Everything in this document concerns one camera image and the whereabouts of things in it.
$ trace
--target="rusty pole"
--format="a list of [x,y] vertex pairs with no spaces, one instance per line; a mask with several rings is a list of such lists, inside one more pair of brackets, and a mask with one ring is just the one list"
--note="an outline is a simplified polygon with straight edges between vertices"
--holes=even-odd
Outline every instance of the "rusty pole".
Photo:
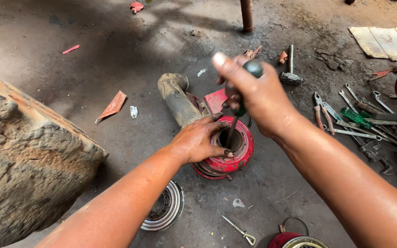
[[243,31],[250,33],[254,31],[254,20],[252,18],[252,0],[240,0],[241,16],[243,18]]

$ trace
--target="pliers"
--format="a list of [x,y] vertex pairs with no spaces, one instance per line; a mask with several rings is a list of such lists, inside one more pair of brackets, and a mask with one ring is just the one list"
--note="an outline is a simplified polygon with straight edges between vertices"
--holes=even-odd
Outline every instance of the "pliers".
[[313,98],[315,99],[315,107],[314,107],[314,109],[315,109],[316,122],[318,124],[319,129],[324,131],[323,122],[321,121],[321,111],[322,111],[324,116],[327,119],[327,123],[328,123],[329,129],[330,129],[330,133],[332,135],[335,135],[334,125],[332,123],[332,119],[330,118],[330,115],[327,112],[327,108],[324,106],[323,100],[319,96],[318,92],[315,91],[315,93],[313,94]]

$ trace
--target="forearm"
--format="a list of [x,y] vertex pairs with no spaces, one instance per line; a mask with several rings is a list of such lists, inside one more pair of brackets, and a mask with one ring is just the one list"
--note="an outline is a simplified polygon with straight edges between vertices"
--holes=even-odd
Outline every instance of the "forearm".
[[60,224],[37,247],[128,247],[184,163],[176,149],[158,150]]
[[274,137],[361,247],[397,247],[397,189],[297,114]]

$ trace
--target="hand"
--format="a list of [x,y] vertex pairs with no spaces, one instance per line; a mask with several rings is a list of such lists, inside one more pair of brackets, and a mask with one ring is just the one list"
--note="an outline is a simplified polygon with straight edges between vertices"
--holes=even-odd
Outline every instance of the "hand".
[[[280,136],[300,114],[287,97],[273,66],[262,62],[263,75],[257,79],[242,67],[246,61],[245,56],[230,59],[223,53],[216,53],[212,58],[212,64],[219,73],[216,83],[226,82],[227,89],[236,88],[243,95],[246,110],[262,134]],[[237,110],[239,101],[238,98],[230,98],[229,106]]]
[[223,113],[217,113],[194,121],[180,130],[167,147],[185,156],[185,164],[210,157],[228,156],[228,149],[214,146],[210,140],[213,132],[229,127],[228,124],[217,121],[222,116]]

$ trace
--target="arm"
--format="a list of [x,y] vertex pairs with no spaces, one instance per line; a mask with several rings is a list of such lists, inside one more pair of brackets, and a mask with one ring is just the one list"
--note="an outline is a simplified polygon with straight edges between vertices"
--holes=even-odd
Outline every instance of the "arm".
[[186,163],[228,155],[210,143],[222,113],[184,127],[173,141],[60,224],[37,248],[128,247],[169,181]]
[[283,148],[358,247],[397,247],[397,189],[299,114],[271,65],[263,63],[256,79],[240,66],[245,61],[217,53],[217,83],[227,79],[243,94],[260,131]]

